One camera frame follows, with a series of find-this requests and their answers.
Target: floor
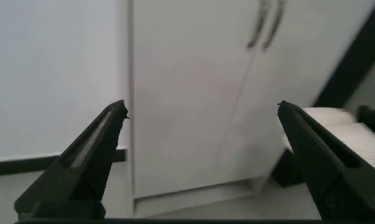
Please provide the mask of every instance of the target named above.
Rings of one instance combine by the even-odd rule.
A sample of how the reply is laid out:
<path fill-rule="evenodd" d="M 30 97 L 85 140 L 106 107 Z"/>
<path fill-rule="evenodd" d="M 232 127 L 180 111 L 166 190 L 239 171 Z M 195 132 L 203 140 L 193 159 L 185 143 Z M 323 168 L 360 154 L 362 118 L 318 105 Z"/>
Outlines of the floor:
<path fill-rule="evenodd" d="M 320 215 L 306 184 L 283 189 L 271 180 L 257 196 L 187 208 L 149 218 L 319 220 Z"/>
<path fill-rule="evenodd" d="M 13 203 L 41 173 L 0 176 L 0 223 L 17 221 Z M 126 218 L 131 213 L 132 208 L 126 203 L 130 200 L 125 190 L 125 175 L 125 163 L 114 163 L 102 201 L 107 218 Z M 283 189 L 271 180 L 257 196 L 186 208 L 147 218 L 320 219 L 320 216 L 305 184 Z"/>

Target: metal handle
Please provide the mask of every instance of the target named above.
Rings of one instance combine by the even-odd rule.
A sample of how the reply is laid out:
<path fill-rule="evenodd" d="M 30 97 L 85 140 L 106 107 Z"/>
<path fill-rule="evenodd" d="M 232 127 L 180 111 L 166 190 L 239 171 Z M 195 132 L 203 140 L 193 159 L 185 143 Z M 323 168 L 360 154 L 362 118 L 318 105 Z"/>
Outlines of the metal handle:
<path fill-rule="evenodd" d="M 252 33 L 250 42 L 247 43 L 247 48 L 248 49 L 251 49 L 257 43 L 257 41 L 258 41 L 258 39 L 260 37 L 262 28 L 263 28 L 263 24 L 264 24 L 264 22 L 265 22 L 265 20 L 266 20 L 266 18 L 268 16 L 268 11 L 269 11 L 269 2 L 268 2 L 268 0 L 261 0 L 259 11 L 258 11 L 257 24 L 254 27 L 254 31 Z"/>
<path fill-rule="evenodd" d="M 267 40 L 262 44 L 262 50 L 266 50 L 270 46 L 273 38 L 275 37 L 276 31 L 279 28 L 280 21 L 282 21 L 283 13 L 286 7 L 286 0 L 278 0 L 277 2 L 277 12 L 275 20 L 273 21 L 273 27 L 270 30 Z"/>

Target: white wall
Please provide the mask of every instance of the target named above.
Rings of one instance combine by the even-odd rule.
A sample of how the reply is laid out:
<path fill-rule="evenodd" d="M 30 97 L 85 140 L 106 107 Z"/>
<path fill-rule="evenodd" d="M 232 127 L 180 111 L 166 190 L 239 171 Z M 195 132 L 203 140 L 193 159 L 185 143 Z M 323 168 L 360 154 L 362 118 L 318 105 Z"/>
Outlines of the white wall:
<path fill-rule="evenodd" d="M 0 160 L 60 154 L 126 98 L 116 0 L 0 0 Z"/>

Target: cabinet door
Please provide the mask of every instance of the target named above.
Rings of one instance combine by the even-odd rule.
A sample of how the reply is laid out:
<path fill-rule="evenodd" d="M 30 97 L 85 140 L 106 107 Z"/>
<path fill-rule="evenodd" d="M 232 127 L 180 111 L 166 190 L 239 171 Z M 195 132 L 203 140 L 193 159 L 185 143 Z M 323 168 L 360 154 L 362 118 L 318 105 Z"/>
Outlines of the cabinet door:
<path fill-rule="evenodd" d="M 214 183 L 248 69 L 252 0 L 134 1 L 135 197 Z"/>
<path fill-rule="evenodd" d="M 283 151 L 277 103 L 312 105 L 374 5 L 375 0 L 287 1 L 275 38 L 257 52 L 232 116 L 217 163 L 220 181 L 271 171 Z M 272 25 L 273 16 L 262 41 Z"/>

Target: black object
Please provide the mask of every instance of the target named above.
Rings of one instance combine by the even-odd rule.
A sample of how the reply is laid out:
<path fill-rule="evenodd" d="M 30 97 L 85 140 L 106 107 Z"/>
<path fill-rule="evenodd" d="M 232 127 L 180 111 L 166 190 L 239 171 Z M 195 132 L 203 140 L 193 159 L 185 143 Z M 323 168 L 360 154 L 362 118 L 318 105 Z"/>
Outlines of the black object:
<path fill-rule="evenodd" d="M 15 201 L 19 219 L 104 218 L 100 201 L 127 113 L 123 100 L 107 106 Z"/>
<path fill-rule="evenodd" d="M 356 119 L 375 133 L 375 110 L 366 105 L 360 106 L 356 111 Z"/>
<path fill-rule="evenodd" d="M 272 178 L 282 187 L 304 183 L 294 154 L 285 149 L 283 155 L 272 171 Z"/>
<path fill-rule="evenodd" d="M 375 168 L 298 106 L 278 117 L 322 220 L 375 220 Z"/>

